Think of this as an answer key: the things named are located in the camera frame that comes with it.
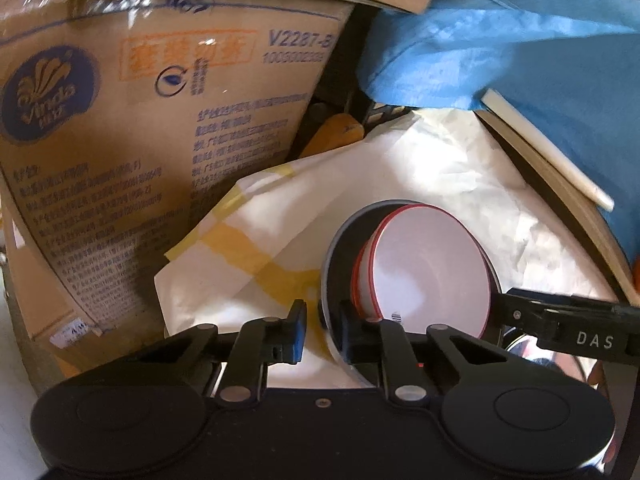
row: blue plastic bag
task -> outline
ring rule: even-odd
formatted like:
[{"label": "blue plastic bag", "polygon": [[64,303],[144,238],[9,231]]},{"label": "blue plastic bag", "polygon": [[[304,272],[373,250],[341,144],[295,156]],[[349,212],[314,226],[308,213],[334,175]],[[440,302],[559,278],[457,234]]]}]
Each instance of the blue plastic bag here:
[{"label": "blue plastic bag", "polygon": [[375,101],[481,108],[494,88],[616,202],[640,253],[640,0],[434,0],[381,11],[358,79]]}]

